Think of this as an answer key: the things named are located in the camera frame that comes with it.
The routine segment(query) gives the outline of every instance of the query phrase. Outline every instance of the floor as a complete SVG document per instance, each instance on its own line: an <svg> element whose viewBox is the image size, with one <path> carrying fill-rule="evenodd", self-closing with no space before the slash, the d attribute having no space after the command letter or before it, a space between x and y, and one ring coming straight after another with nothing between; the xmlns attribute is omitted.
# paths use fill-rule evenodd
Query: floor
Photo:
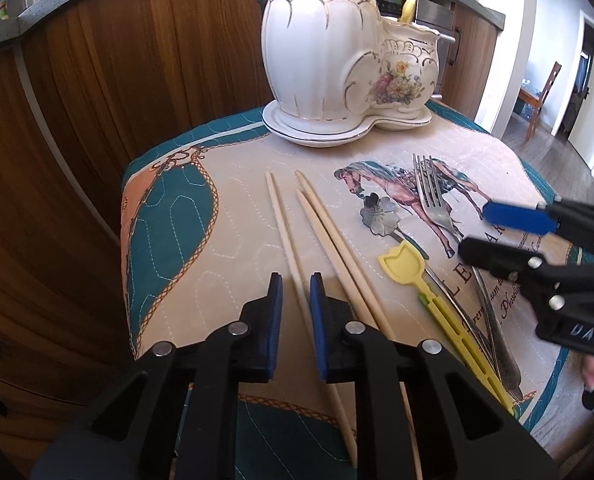
<svg viewBox="0 0 594 480"><path fill-rule="evenodd" d="M513 113L501 140L535 168L558 194L594 204L594 178L570 142L553 137L541 126L533 139L524 142L527 129L528 121Z"/></svg>

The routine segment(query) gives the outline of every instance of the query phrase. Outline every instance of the chopstick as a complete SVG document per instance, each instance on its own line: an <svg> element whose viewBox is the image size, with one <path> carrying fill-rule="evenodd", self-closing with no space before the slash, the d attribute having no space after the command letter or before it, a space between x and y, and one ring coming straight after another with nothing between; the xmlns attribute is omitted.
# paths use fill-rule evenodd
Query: chopstick
<svg viewBox="0 0 594 480"><path fill-rule="evenodd" d="M283 250L286 254L286 259L288 260L288 267L291 272L291 277L293 278L293 283L295 284L297 303L301 309L301 315L303 316L304 323L306 324L306 329L311 336L311 343L314 345L311 311L309 310L306 291L301 278L301 271L299 270L299 265L295 257L295 248L293 247L293 242L288 232L288 225L283 214L283 208L277 193L277 185L275 184L275 178L272 173L266 172L266 184L268 185L270 200L273 205L273 211L275 212L275 219L277 220L277 228L279 229ZM353 434L348 416L344 410L344 405L341 402L337 385L326 384L326 391L333 408L333 412L335 413L339 430L341 431L342 437L344 439L344 444L346 445L350 462L353 467L357 468L357 441L355 440L355 435Z"/></svg>
<svg viewBox="0 0 594 480"><path fill-rule="evenodd" d="M301 191L297 192L299 203L306 213L311 227L315 231L326 256L333 265L337 278L344 287L344 291L346 292L351 305L355 309L357 317L359 317L360 321L364 324L378 328L388 339L395 339L395 333L386 314L384 314L381 309L379 301L368 285L362 270L359 268L352 254L348 250L335 223L328 215L326 208L321 203L321 200L319 200L319 197L315 193L315 190L312 189L312 186L305 175L300 171L296 171L295 175L305 192L305 194ZM403 383L400 383L399 387L401 388L401 396L404 401L408 418L408 429L410 431L413 460L415 462L415 473L418 480L422 480L421 461L419 458L417 438L415 436L415 426L410 411L410 402L408 400L406 386Z"/></svg>

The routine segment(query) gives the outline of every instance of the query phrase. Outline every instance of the drawer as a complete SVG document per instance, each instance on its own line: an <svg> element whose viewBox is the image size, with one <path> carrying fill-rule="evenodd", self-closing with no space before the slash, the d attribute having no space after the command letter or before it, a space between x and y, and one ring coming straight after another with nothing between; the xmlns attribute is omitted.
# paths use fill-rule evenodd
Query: drawer
<svg viewBox="0 0 594 480"><path fill-rule="evenodd" d="M45 341L32 348L0 332L0 380L34 394L85 404L113 375L110 365Z"/></svg>
<svg viewBox="0 0 594 480"><path fill-rule="evenodd" d="M0 381L0 448L27 476L43 449L80 409Z"/></svg>

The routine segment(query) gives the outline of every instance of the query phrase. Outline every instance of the silver bolt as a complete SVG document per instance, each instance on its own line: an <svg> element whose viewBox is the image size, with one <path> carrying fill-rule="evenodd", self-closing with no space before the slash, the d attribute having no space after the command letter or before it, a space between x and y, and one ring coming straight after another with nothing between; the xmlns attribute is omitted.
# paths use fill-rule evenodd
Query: silver bolt
<svg viewBox="0 0 594 480"><path fill-rule="evenodd" d="M553 310L561 309L566 301L561 296L555 295L552 296L550 300L548 300L548 306L551 307Z"/></svg>
<svg viewBox="0 0 594 480"><path fill-rule="evenodd" d="M243 321L234 321L228 325L228 332L232 335L242 335L248 332L248 325Z"/></svg>
<svg viewBox="0 0 594 480"><path fill-rule="evenodd" d="M429 354L439 354L442 351L442 346L434 339L426 339L422 344L421 348Z"/></svg>
<svg viewBox="0 0 594 480"><path fill-rule="evenodd" d="M529 261L528 261L528 266L531 269L536 269L537 267L539 267L544 261L541 258L538 258L537 256L533 256Z"/></svg>
<svg viewBox="0 0 594 480"><path fill-rule="evenodd" d="M346 332L349 334L362 334L366 330L366 325L361 321L349 321L346 323Z"/></svg>
<svg viewBox="0 0 594 480"><path fill-rule="evenodd" d="M163 357L173 351L173 344L168 341L159 341L152 346L152 353L157 357Z"/></svg>

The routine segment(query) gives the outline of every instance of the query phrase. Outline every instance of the metal fork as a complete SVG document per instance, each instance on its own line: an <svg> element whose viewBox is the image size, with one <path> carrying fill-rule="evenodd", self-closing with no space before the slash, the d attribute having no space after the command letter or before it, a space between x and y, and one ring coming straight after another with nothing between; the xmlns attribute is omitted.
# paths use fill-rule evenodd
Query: metal fork
<svg viewBox="0 0 594 480"><path fill-rule="evenodd" d="M464 239L464 235L455 228L453 219L448 213L446 202L443 200L439 187L437 170L435 169L433 159L430 156L428 159L426 159L426 156L420 159L417 155L413 155L413 166L417 179L417 191L424 212L426 212L428 217L436 225L447 231L458 243L461 242ZM522 395L519 389L519 383L522 380L519 366L501 332L500 322L495 316L495 310L490 303L484 279L482 279L479 269L473 268L472 273L477 282L478 295L484 310L488 335L490 336L490 346L494 361L492 363L493 368L496 368L500 381L504 388L506 388L506 391L517 399L517 397L521 397Z"/></svg>

